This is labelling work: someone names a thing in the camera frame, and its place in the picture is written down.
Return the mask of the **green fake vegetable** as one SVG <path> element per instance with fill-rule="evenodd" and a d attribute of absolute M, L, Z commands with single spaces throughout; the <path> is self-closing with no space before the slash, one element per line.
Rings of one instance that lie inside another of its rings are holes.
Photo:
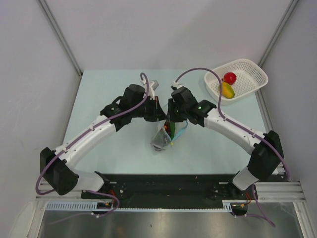
<path fill-rule="evenodd" d="M 175 131 L 176 131 L 176 125 L 174 122 L 169 122 L 167 129 L 166 129 L 168 135 L 170 136 L 171 140 L 175 137 Z"/>

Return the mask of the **clear zip top bag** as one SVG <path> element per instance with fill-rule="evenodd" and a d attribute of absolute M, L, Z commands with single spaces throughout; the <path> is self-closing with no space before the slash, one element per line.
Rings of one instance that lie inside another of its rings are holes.
<path fill-rule="evenodd" d="M 166 136 L 166 147 L 165 147 L 165 150 L 167 148 L 169 148 L 170 146 L 172 146 L 175 141 L 180 137 L 182 136 L 182 134 L 185 132 L 185 130 L 187 129 L 188 127 L 188 120 L 185 120 L 183 122 L 179 122 L 179 123 L 175 123 L 176 125 L 176 131 L 175 131 L 175 137 L 173 140 L 171 140 L 170 136 L 168 135 L 167 131 L 164 129 L 164 125 L 168 125 L 170 121 L 169 120 L 164 120 L 164 121 L 160 121 L 157 125 L 157 131 L 156 133 L 154 134 L 154 136 L 156 134 L 164 134 Z"/>

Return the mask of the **yellow fake fruit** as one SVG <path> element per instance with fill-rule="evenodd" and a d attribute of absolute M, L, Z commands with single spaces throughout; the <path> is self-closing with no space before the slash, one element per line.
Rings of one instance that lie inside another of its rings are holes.
<path fill-rule="evenodd" d="M 222 82 L 221 86 L 218 88 L 219 93 L 227 99 L 233 99 L 235 96 L 235 92 L 230 84 L 226 82 Z"/>

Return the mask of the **red fake tomato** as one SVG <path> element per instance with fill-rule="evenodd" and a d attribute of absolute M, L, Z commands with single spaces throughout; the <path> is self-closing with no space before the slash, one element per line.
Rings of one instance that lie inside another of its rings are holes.
<path fill-rule="evenodd" d="M 233 85 L 236 82 L 237 76 L 233 72 L 228 72 L 223 76 L 223 82 Z"/>

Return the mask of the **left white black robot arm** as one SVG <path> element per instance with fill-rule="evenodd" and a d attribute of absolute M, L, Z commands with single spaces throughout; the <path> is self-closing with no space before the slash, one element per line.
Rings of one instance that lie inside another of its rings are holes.
<path fill-rule="evenodd" d="M 129 85 L 123 96 L 117 97 L 101 110 L 100 115 L 77 137 L 55 148 L 40 152 L 40 179 L 45 179 L 58 195 L 66 195 L 74 188 L 91 188 L 94 195 L 104 198 L 109 185 L 98 173 L 76 171 L 78 162 L 102 140 L 118 132 L 134 118 L 157 122 L 166 118 L 155 96 L 157 81 L 148 85 Z"/>

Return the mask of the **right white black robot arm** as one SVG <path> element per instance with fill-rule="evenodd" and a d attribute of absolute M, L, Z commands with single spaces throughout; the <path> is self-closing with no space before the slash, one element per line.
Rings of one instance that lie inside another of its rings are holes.
<path fill-rule="evenodd" d="M 222 111 L 208 100 L 197 101 L 191 91 L 181 87 L 171 93 L 168 115 L 172 122 L 188 120 L 192 124 L 214 130 L 243 148 L 251 157 L 248 165 L 229 182 L 229 195 L 240 199 L 246 189 L 258 181 L 266 181 L 283 158 L 279 136 L 270 131 L 259 135 Z"/>

